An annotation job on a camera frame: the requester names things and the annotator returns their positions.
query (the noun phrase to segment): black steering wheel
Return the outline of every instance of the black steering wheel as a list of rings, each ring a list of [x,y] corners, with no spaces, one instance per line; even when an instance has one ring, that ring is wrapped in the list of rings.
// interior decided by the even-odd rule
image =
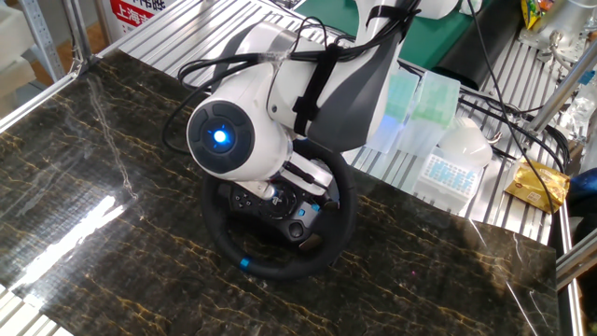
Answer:
[[[263,220],[259,220],[254,216],[246,216],[242,219],[247,222],[259,221],[259,226],[268,226],[269,229],[275,227],[278,231],[283,231],[282,234],[287,243],[294,245],[304,243],[312,235],[321,238],[319,240],[321,244],[311,253],[299,254],[287,263],[256,259],[240,248],[230,235],[231,221],[239,220],[238,216],[233,217],[235,206],[242,206],[241,204],[234,205],[235,200],[241,199],[238,193],[239,186],[208,174],[203,179],[201,208],[205,227],[215,245],[225,258],[241,270],[264,279],[297,280],[323,271],[339,257],[354,232],[358,202],[354,188],[354,178],[344,158],[340,154],[331,153],[308,140],[295,141],[294,149],[306,159],[320,160],[328,167],[335,178],[339,200],[333,206],[311,204],[312,208],[317,211],[308,227],[301,226],[299,228],[292,219],[296,217],[292,216],[291,218],[288,216],[268,217],[267,219],[263,218]],[[305,214],[299,205],[290,209],[290,213],[299,214],[300,216]]]

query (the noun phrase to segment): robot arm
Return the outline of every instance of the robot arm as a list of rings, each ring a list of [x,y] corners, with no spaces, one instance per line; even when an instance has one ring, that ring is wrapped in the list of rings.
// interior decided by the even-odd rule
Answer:
[[[389,31],[396,15],[410,21],[419,0],[356,3],[358,47]],[[300,39],[289,53],[298,40],[294,33],[265,22],[245,29],[230,40],[222,57],[263,53],[264,59],[216,82],[212,95],[195,109],[187,126],[194,160],[210,175],[234,181],[263,200],[274,197],[270,181],[278,176],[312,195],[323,195],[332,175],[296,153],[292,142],[304,136],[332,152],[363,146],[381,122],[404,33],[388,35],[351,60],[344,57],[334,63],[327,69],[325,85],[314,83],[319,86],[316,102],[311,94],[312,108],[305,111],[297,101],[307,100],[318,63],[300,58],[324,47]],[[215,77],[233,66],[218,65]]]

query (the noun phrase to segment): steering wheel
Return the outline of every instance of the steering wheel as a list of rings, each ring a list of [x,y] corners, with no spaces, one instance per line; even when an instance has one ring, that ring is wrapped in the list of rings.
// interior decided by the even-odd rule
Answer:
[[[358,202],[354,178],[344,158],[308,140],[297,140],[293,145],[306,159],[320,160],[327,166],[338,187],[337,203],[317,203],[317,197],[284,181],[274,181],[279,183],[278,194],[272,201],[263,201],[233,182],[211,175],[203,179],[201,209],[216,247],[238,268],[259,278],[290,281],[320,273],[340,256],[354,232]],[[317,239],[321,244],[287,263],[257,259],[232,240],[232,221],[267,226],[281,233],[290,245],[303,245],[313,237],[321,238]]]

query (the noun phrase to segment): red sign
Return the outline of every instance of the red sign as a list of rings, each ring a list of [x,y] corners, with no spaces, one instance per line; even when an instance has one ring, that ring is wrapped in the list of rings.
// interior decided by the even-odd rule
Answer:
[[[110,5],[112,5],[112,12],[120,21],[135,27],[138,27],[139,24],[149,20],[153,16],[152,13],[127,4],[123,0],[110,0]]]

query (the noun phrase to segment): marble surface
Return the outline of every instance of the marble surface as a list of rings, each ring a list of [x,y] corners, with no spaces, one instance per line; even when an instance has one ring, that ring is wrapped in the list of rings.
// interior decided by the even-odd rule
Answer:
[[[75,335],[557,334],[554,251],[357,172],[334,268],[240,272],[201,223],[201,170],[160,144],[186,94],[117,52],[0,134],[2,285]]]

